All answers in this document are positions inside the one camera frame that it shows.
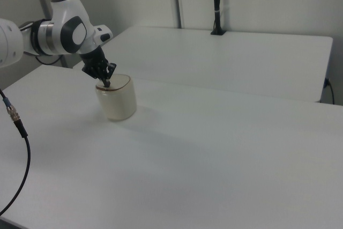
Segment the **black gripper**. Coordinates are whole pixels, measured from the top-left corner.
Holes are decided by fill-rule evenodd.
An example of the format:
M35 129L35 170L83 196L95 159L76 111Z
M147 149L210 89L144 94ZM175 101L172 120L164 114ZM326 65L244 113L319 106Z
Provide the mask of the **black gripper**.
M84 63L82 71L94 79L104 80L104 86L110 86L110 79L116 69L115 63L108 63L102 47L97 47L89 53L80 54Z

